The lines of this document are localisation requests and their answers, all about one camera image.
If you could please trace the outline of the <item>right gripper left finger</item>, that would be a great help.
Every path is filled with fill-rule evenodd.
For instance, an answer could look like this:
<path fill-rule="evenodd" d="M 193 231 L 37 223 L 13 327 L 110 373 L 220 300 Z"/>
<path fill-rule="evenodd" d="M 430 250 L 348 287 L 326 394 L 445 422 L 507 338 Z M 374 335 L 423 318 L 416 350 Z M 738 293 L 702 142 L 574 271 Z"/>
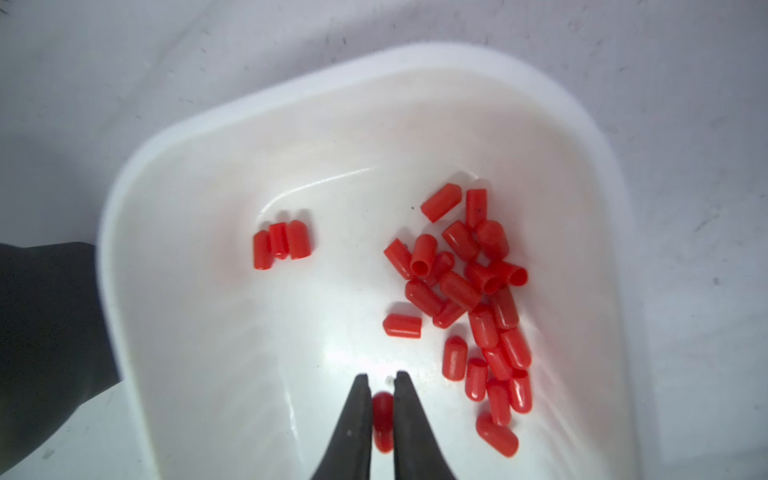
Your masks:
<path fill-rule="evenodd" d="M 373 403 L 367 374 L 358 374 L 312 479 L 370 478 Z"/>

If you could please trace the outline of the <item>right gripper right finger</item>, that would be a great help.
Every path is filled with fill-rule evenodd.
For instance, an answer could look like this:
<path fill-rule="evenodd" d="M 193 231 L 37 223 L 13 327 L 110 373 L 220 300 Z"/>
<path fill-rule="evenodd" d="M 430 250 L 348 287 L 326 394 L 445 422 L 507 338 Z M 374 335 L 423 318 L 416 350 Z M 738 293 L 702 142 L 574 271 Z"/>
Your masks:
<path fill-rule="evenodd" d="M 413 381 L 398 371 L 394 382 L 394 474 L 397 480 L 455 479 L 436 441 Z"/>

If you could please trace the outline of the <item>black round screw base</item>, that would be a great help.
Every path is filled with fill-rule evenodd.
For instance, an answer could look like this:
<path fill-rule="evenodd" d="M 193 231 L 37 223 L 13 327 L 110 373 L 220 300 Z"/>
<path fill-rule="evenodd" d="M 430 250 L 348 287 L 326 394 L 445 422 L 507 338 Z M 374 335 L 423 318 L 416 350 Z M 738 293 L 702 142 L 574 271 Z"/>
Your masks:
<path fill-rule="evenodd" d="M 95 247 L 2 245 L 2 471 L 119 380 L 98 292 Z"/>

